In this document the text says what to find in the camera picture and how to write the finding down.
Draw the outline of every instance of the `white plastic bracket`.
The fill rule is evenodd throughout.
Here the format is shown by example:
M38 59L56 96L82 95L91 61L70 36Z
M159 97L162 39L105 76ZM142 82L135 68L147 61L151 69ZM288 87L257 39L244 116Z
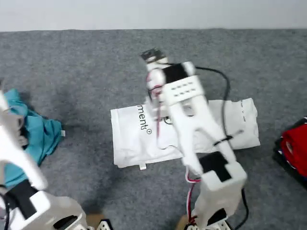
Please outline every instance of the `white plastic bracket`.
M112 230L107 221L102 220L96 230Z

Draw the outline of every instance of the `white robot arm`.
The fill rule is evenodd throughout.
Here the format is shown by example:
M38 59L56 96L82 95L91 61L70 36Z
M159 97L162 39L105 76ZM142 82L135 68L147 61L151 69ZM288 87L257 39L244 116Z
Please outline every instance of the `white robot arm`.
M226 136L209 110L194 65L191 62L169 65L166 56L157 49L145 51L141 57L149 71L147 109L158 122L166 116L171 118L183 154L182 163L200 177L201 193L193 210L197 226L201 230L218 229L236 211L247 174L236 161L228 141L221 141ZM193 149L196 130L216 143L219 152L199 160Z
M12 127L14 114L0 91L0 207L6 209L5 230L94 230L86 223L81 206L69 197L55 197L43 191L47 180L36 162L24 152ZM4 186L4 166L12 163L28 177L7 190ZM109 230L102 221L98 229Z

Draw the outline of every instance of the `folded white t-shirt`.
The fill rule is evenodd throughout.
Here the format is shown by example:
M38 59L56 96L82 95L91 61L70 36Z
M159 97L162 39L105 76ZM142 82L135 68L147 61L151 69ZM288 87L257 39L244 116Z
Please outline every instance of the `folded white t-shirt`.
M222 125L222 100L209 101L209 108L219 125ZM233 149L245 149L260 145L257 125L257 109L253 99L238 102L227 101L225 123L227 134L234 135L230 140ZM159 161L181 158L177 148L177 134L170 119L160 121L157 140L156 121L152 120L145 105L137 105L111 110L113 130L114 164L118 167L144 165ZM194 133L195 152L214 152L214 143L203 133Z

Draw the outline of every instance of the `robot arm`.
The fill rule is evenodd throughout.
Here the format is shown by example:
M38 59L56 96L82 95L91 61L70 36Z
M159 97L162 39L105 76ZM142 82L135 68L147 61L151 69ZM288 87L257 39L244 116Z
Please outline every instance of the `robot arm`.
M146 106L154 119L170 117L178 135L182 163L201 178L201 193L193 214L200 229L214 227L233 215L247 179L242 166L221 127L214 120L204 90L191 62L168 65L161 51L152 49L141 54L149 71ZM198 159L193 149L193 133L203 132L219 152Z
M4 184L4 166L10 162L20 167L27 175L32 187L37 190L47 188L47 180L41 173L33 159L24 152L18 137L10 126L8 116L5 115L9 110L6 98L0 91L0 184Z

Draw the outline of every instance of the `wooden base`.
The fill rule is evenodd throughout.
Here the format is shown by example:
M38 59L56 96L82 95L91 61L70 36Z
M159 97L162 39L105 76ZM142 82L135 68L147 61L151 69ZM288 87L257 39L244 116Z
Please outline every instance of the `wooden base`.
M86 215L87 225L94 227L95 229L98 227L100 221L104 219L103 214L88 214Z

